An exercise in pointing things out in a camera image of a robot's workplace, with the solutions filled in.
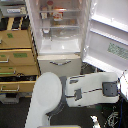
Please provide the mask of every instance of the glass shelf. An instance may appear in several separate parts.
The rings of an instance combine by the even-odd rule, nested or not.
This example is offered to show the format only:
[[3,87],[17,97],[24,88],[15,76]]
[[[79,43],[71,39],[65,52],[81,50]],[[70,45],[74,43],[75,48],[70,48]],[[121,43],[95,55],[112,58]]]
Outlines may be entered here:
[[45,19],[42,28],[79,28],[77,19],[65,18],[61,21],[54,21],[53,18]]
[[48,12],[79,12],[81,11],[79,8],[70,8],[70,9],[52,9],[51,11],[39,11],[39,13],[48,13]]
[[38,0],[39,13],[81,11],[79,0]]

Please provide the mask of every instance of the refrigerator shelf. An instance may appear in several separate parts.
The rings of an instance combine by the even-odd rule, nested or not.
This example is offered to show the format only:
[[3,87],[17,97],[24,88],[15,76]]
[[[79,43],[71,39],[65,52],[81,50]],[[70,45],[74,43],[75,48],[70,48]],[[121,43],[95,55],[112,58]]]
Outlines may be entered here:
[[65,8],[65,9],[53,9],[51,11],[39,11],[39,13],[48,13],[48,12],[79,12],[81,11],[79,8]]
[[120,29],[122,31],[128,32],[128,25],[122,24],[121,22],[118,22],[115,19],[109,19],[100,15],[93,15],[91,19],[109,25],[111,27]]
[[63,19],[54,21],[54,19],[45,19],[42,21],[42,28],[79,28],[77,19]]

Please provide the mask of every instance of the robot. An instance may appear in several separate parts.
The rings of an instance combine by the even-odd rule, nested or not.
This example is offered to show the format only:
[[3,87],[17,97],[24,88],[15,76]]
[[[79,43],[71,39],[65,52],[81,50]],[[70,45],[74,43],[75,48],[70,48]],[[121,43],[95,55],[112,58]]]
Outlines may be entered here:
[[114,72],[68,78],[47,72],[35,83],[25,128],[51,127],[50,117],[66,103],[69,107],[83,107],[118,100],[118,76]]

